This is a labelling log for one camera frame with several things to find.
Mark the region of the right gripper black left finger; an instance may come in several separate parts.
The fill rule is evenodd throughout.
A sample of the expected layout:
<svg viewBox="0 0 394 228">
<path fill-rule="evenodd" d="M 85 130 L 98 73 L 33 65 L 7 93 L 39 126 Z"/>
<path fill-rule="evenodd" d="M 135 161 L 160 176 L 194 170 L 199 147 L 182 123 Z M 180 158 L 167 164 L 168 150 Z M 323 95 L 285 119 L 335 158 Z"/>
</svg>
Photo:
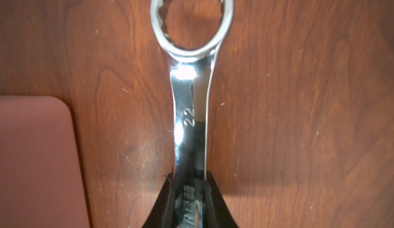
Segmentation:
<svg viewBox="0 0 394 228">
<path fill-rule="evenodd" d="M 173 174 L 170 173 L 166 176 L 162 189 L 142 228 L 175 228 L 174 206 L 175 187 Z"/>
</svg>

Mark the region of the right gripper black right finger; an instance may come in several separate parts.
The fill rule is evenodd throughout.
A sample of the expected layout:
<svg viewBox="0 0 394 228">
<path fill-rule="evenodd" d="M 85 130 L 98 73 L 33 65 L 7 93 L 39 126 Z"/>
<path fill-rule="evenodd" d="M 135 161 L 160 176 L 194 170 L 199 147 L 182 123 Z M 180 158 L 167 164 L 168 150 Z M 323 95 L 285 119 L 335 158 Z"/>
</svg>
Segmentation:
<svg viewBox="0 0 394 228">
<path fill-rule="evenodd" d="M 213 178 L 207 172 L 205 181 L 205 228 L 238 228 Z"/>
</svg>

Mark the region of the pink plastic storage box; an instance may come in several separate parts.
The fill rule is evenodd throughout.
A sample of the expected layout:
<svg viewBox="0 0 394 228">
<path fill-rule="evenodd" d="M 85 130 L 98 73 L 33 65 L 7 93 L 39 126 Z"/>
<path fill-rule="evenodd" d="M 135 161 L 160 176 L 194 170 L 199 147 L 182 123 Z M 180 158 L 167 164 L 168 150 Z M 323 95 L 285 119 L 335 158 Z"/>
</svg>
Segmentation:
<svg viewBox="0 0 394 228">
<path fill-rule="evenodd" d="M 90 226 L 73 122 L 54 97 L 1 97 L 1 227 Z"/>
</svg>

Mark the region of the large silver combination wrench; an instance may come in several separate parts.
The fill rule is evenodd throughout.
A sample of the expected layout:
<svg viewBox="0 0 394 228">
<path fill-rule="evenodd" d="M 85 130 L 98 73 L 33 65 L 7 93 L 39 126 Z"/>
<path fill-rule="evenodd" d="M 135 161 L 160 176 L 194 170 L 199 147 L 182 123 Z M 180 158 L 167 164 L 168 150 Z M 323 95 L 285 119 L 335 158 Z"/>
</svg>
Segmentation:
<svg viewBox="0 0 394 228">
<path fill-rule="evenodd" d="M 151 0 L 150 20 L 167 65 L 173 99 L 174 168 L 164 216 L 166 228 L 201 228 L 205 222 L 209 93 L 220 47 L 230 29 L 234 0 L 219 0 L 220 26 L 204 46 L 188 50 L 170 38 L 173 0 Z"/>
</svg>

